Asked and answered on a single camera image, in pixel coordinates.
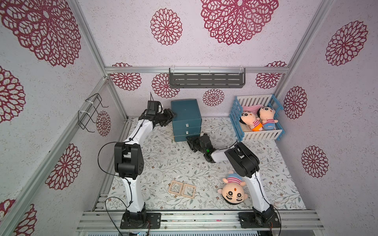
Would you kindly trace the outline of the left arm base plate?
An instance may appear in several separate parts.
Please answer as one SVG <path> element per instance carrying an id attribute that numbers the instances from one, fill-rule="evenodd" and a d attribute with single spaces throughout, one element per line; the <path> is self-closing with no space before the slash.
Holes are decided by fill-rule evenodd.
<path id="1" fill-rule="evenodd" d="M 126 211 L 123 214 L 120 229 L 159 229 L 160 224 L 160 213 L 135 213 Z"/>

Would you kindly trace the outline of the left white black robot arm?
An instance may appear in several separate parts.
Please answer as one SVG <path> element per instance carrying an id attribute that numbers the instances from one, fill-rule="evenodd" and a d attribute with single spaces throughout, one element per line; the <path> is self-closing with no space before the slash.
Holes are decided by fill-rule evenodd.
<path id="1" fill-rule="evenodd" d="M 154 115 L 144 111 L 131 135 L 114 146 L 115 172 L 124 183 L 128 211 L 137 213 L 145 207 L 140 184 L 140 176 L 144 169 L 142 144 L 155 126 L 167 126 L 175 116 L 169 108 Z"/>

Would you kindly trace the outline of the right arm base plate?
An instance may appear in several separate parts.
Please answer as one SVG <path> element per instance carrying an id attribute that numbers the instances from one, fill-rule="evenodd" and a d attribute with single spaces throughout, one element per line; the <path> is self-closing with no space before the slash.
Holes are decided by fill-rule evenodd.
<path id="1" fill-rule="evenodd" d="M 281 222 L 276 213 L 254 213 L 254 212 L 240 212 L 238 213 L 241 228 L 268 228 L 280 229 Z"/>

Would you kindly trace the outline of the wooden brooch box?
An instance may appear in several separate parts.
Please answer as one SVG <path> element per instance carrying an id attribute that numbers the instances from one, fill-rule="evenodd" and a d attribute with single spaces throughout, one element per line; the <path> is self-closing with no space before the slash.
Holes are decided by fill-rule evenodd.
<path id="1" fill-rule="evenodd" d="M 181 191 L 181 196 L 194 199 L 195 192 L 196 192 L 196 186 L 191 185 L 191 184 L 184 184 Z"/>
<path id="2" fill-rule="evenodd" d="M 171 193 L 171 194 L 179 196 L 179 195 L 181 195 L 183 186 L 184 186 L 184 184 L 182 182 L 178 182 L 178 181 L 173 180 L 170 183 L 168 192 Z"/>

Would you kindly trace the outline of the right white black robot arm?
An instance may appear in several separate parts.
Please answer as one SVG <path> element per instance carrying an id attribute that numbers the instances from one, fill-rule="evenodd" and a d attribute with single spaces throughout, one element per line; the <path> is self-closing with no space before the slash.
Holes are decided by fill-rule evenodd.
<path id="1" fill-rule="evenodd" d="M 223 188 L 218 189 L 228 204 L 238 205 L 250 197 L 254 222 L 262 225 L 275 217 L 275 208 L 268 202 L 260 179 L 260 161 L 244 143 L 235 142 L 227 148 L 216 149 L 207 134 L 190 136 L 187 143 L 193 152 L 203 153 L 210 163 L 229 161 L 232 165 L 233 170 L 222 179 Z"/>

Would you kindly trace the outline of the teal drawer cabinet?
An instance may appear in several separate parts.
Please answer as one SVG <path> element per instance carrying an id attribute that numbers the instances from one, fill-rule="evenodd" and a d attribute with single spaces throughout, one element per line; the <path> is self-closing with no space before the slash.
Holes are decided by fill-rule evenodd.
<path id="1" fill-rule="evenodd" d="M 196 99 L 173 100 L 171 110 L 176 114 L 172 120 L 175 142 L 185 142 L 187 137 L 201 134 L 202 116 Z"/>

